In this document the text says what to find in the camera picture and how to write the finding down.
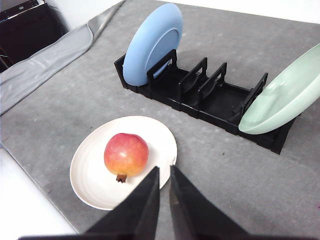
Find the mint green plate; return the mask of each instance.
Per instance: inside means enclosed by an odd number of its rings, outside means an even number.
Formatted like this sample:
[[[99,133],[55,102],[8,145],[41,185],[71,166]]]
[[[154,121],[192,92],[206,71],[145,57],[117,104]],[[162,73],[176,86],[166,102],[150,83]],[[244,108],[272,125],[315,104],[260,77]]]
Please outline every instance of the mint green plate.
[[[320,44],[281,72],[253,101],[239,130],[264,134],[294,119],[320,97]]]

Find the black dish rack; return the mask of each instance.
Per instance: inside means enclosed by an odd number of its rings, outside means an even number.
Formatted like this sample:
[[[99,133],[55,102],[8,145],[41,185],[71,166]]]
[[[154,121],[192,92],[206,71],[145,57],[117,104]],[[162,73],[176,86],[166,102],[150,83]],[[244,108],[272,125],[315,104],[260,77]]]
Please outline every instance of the black dish rack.
[[[246,89],[225,82],[227,63],[224,62],[210,77],[206,75],[208,59],[204,57],[191,71],[177,66],[177,52],[171,50],[148,72],[148,83],[133,86],[123,76],[123,55],[114,65],[125,89],[157,100],[227,132],[244,137],[258,145],[280,154],[295,118],[283,126],[263,134],[247,134],[239,131],[238,125],[253,100],[262,92],[268,73],[265,73],[254,88]],[[170,64],[159,74],[154,74],[166,63]]]

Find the light blue plate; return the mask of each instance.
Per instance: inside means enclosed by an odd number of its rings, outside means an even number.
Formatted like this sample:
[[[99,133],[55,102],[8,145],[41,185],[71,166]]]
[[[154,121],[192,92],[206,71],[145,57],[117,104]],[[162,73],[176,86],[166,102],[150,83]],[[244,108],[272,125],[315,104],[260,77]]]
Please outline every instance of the light blue plate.
[[[170,50],[177,49],[183,31],[179,8],[167,3],[154,10],[136,31],[123,63],[124,80],[133,86],[148,83],[147,71]],[[161,67],[154,76],[167,66]]]

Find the pomegranate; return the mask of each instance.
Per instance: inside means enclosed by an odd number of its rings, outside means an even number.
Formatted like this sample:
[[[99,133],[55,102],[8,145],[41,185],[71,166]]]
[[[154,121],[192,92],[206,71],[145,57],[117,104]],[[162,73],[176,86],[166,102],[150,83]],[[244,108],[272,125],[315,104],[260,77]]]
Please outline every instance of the pomegranate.
[[[114,135],[104,150],[104,164],[121,183],[127,177],[136,176],[145,168],[148,160],[148,145],[140,136],[129,133]]]

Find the gray cloth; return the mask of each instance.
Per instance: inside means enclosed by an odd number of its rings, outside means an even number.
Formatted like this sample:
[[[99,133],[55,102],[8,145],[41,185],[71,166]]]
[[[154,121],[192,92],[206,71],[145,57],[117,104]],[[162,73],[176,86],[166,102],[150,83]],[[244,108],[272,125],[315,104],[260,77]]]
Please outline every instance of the gray cloth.
[[[0,74],[1,114],[28,96],[56,72],[84,54],[123,2]]]
[[[71,159],[102,124],[129,115],[169,127],[177,166],[220,210],[252,234],[320,238],[320,102],[293,124],[281,155],[155,100],[123,89],[114,67],[160,1],[128,0],[84,55],[1,116],[1,140],[43,193],[79,232],[106,214],[73,192]],[[178,5],[184,30],[178,66],[208,57],[208,75],[228,62],[226,81],[251,88],[272,80],[319,43],[320,25]],[[174,239],[169,188],[160,193],[157,240]]]

